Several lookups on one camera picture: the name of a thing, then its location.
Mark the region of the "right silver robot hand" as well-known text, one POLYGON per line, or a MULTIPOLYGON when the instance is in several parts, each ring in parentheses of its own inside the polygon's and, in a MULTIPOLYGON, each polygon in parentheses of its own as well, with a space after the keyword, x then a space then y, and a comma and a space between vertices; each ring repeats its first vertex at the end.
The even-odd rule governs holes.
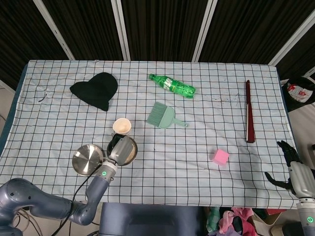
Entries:
POLYGON ((315 170, 302 163, 297 151, 285 141, 277 141, 288 167, 288 182, 274 180, 268 172, 265 176, 274 186, 291 191, 298 199, 315 198, 315 170))

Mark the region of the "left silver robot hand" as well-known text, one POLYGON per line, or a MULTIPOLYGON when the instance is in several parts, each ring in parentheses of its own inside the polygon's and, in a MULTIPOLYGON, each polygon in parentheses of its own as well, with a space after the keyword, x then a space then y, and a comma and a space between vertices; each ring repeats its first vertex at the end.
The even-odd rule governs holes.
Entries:
POLYGON ((107 147, 107 156, 117 165, 124 166, 131 161, 133 149, 132 138, 116 133, 107 147))

